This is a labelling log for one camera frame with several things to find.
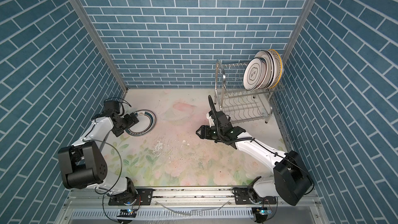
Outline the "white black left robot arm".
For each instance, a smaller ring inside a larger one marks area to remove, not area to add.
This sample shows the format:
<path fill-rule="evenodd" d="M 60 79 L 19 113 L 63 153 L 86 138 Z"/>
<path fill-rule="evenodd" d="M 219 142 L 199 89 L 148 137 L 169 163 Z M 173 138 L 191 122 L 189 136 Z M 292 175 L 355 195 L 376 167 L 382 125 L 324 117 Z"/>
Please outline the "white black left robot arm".
<path fill-rule="evenodd" d="M 134 114 L 123 117 L 117 113 L 98 114 L 89 128 L 70 146 L 58 151 L 61 178 L 67 189 L 93 188 L 98 194 L 108 195 L 114 205 L 134 205 L 138 192 L 132 180 L 108 171 L 98 143 L 104 143 L 110 132 L 120 136 L 137 124 Z"/>

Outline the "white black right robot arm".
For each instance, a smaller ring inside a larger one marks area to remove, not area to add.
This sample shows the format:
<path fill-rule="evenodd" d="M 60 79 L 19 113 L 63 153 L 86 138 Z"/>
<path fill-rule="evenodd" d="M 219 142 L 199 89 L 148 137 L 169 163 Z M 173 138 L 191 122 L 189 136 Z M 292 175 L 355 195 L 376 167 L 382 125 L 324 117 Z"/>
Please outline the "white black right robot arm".
<path fill-rule="evenodd" d="M 202 140 L 232 146 L 272 170 L 272 177 L 258 176 L 247 186 L 246 196 L 253 204 L 263 203 L 269 198 L 274 204 L 279 197 L 289 205 L 296 206 L 313 185 L 312 178 L 297 152 L 284 152 L 265 145 L 241 127 L 218 131 L 215 126 L 203 125 L 196 134 Z"/>

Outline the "white plate green red rim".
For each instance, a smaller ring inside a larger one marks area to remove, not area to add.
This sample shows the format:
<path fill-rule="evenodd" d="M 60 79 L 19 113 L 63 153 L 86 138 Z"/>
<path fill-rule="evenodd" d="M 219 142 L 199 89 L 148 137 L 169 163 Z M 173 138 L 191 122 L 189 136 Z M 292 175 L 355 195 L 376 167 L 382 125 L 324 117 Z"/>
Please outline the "white plate green red rim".
<path fill-rule="evenodd" d="M 132 114 L 138 123 L 126 129 L 126 133 L 130 136 L 143 136 L 148 134 L 156 124 L 156 115 L 150 110 L 140 110 Z"/>

